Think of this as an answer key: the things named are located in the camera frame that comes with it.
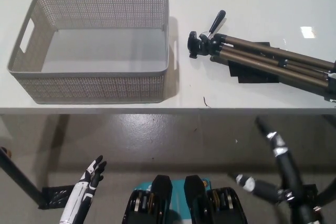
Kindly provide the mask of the white and black left hand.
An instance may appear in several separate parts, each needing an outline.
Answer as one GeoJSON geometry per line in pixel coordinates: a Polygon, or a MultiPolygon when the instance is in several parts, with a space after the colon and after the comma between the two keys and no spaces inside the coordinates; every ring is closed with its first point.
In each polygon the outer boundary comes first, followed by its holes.
{"type": "Polygon", "coordinates": [[[107,162],[96,158],[75,184],[59,223],[84,223],[107,162]]]}

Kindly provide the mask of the black and silver right hand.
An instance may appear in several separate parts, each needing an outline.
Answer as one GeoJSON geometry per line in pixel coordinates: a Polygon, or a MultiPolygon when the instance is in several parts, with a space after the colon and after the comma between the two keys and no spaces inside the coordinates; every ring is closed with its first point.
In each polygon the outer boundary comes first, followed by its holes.
{"type": "Polygon", "coordinates": [[[240,173],[233,173],[230,177],[245,191],[273,205],[285,201],[291,210],[292,223],[322,223],[322,217],[313,204],[313,198],[309,196],[304,187],[298,167],[286,142],[279,132],[261,117],[255,119],[255,124],[270,146],[282,185],[278,187],[240,173]]]}

